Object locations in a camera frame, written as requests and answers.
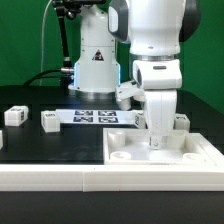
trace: green backdrop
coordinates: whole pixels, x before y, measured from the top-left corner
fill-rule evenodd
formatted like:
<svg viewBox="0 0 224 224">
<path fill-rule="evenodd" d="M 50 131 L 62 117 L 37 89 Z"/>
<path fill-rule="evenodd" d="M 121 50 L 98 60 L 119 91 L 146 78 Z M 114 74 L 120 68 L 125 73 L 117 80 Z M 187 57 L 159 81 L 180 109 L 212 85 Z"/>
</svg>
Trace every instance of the green backdrop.
<svg viewBox="0 0 224 224">
<path fill-rule="evenodd" d="M 1 4 L 0 85 L 20 85 L 40 72 L 41 26 L 47 3 L 48 0 L 11 0 Z M 182 88 L 224 113 L 224 1 L 200 0 L 200 5 L 200 27 L 189 41 L 181 45 Z M 101 8 L 107 10 L 107 6 L 108 3 Z M 66 21 L 66 26 L 70 54 L 75 62 L 80 50 L 79 19 Z M 128 52 L 128 45 L 118 45 L 122 81 L 128 79 Z M 59 28 L 55 12 L 50 8 L 45 29 L 44 70 L 60 68 L 61 65 Z M 59 83 L 44 80 L 42 84 Z"/>
</svg>

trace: small white cube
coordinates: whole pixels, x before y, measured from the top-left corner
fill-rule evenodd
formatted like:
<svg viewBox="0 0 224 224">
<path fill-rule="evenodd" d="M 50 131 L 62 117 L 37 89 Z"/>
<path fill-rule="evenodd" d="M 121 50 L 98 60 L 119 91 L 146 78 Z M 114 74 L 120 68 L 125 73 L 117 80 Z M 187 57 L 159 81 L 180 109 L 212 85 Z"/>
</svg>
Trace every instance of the small white cube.
<svg viewBox="0 0 224 224">
<path fill-rule="evenodd" d="M 186 130 L 190 131 L 190 120 L 185 114 L 176 114 L 174 120 L 174 129 L 175 130 Z"/>
<path fill-rule="evenodd" d="M 2 131 L 0 130 L 0 149 L 3 147 Z"/>
<path fill-rule="evenodd" d="M 5 111 L 5 126 L 20 126 L 28 118 L 27 106 L 13 106 Z"/>
<path fill-rule="evenodd" d="M 134 125 L 139 129 L 146 128 L 145 116 L 142 110 L 132 110 Z"/>
<path fill-rule="evenodd" d="M 60 119 L 55 111 L 42 111 L 41 125 L 45 132 L 60 132 Z"/>
</svg>

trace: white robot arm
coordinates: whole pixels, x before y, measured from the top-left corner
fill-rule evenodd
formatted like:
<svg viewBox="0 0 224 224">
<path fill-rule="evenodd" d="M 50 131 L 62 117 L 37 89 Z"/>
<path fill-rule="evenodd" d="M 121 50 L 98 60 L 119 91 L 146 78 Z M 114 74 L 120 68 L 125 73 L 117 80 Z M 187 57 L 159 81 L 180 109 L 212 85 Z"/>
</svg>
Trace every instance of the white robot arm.
<svg viewBox="0 0 224 224">
<path fill-rule="evenodd" d="M 109 7 L 110 32 L 131 43 L 131 78 L 136 82 L 116 88 L 117 102 L 125 110 L 132 96 L 142 102 L 153 149 L 161 147 L 174 126 L 176 89 L 182 85 L 176 55 L 187 3 L 192 0 L 114 0 Z"/>
</svg>

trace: warning label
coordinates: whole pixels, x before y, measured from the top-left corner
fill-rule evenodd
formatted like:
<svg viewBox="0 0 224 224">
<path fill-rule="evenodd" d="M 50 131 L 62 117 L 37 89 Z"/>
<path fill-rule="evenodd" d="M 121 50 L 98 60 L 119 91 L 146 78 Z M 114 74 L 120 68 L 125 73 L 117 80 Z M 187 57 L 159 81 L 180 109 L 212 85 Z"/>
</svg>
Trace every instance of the warning label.
<svg viewBox="0 0 224 224">
<path fill-rule="evenodd" d="M 98 51 L 96 52 L 96 54 L 94 55 L 94 57 L 93 57 L 93 61 L 104 61 L 103 55 L 102 55 L 102 53 L 100 52 L 100 50 L 98 50 Z"/>
</svg>

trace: black tabletop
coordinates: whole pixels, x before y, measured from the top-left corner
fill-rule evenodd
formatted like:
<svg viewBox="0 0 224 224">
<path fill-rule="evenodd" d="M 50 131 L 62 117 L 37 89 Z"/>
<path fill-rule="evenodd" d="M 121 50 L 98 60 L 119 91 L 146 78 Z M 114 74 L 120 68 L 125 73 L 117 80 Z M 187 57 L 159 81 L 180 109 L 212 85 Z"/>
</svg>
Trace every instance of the black tabletop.
<svg viewBox="0 0 224 224">
<path fill-rule="evenodd" d="M 103 126 L 62 125 L 60 133 L 47 134 L 40 112 L 118 110 L 113 100 L 75 99 L 58 87 L 5 86 L 0 96 L 1 164 L 103 164 Z M 14 105 L 27 105 L 29 119 L 21 127 L 5 127 L 4 111 Z M 191 120 L 191 132 L 224 152 L 222 114 L 185 91 L 178 92 L 177 113 Z M 224 192 L 1 192 L 0 223 L 221 224 L 223 207 Z"/>
</svg>

